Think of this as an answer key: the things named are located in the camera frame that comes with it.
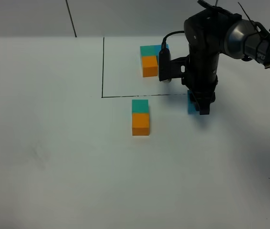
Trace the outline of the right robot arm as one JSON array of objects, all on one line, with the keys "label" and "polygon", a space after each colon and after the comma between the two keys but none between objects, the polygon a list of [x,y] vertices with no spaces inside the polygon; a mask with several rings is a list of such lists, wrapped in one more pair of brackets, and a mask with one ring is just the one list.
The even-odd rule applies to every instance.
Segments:
[{"label": "right robot arm", "polygon": [[255,60],[266,69],[270,68],[270,31],[261,23],[244,20],[204,0],[198,4],[204,10],[184,22],[184,32],[189,43],[186,61],[190,80],[187,87],[200,115],[210,112],[215,101],[218,83],[217,68],[220,54],[245,62]]}]

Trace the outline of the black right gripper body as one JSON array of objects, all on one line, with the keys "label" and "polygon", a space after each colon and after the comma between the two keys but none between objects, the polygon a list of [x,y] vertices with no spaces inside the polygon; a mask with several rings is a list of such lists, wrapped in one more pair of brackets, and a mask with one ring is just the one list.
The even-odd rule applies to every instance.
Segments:
[{"label": "black right gripper body", "polygon": [[210,55],[190,53],[186,62],[187,75],[182,84],[193,91],[210,91],[218,84],[218,53]]}]

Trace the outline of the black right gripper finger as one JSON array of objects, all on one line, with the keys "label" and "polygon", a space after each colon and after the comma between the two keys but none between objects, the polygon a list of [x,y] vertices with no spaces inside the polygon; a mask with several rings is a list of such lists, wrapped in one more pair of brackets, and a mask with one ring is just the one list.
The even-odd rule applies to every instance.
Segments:
[{"label": "black right gripper finger", "polygon": [[199,108],[199,114],[208,115],[210,113],[210,104],[216,99],[215,92],[194,92],[192,94]]}]

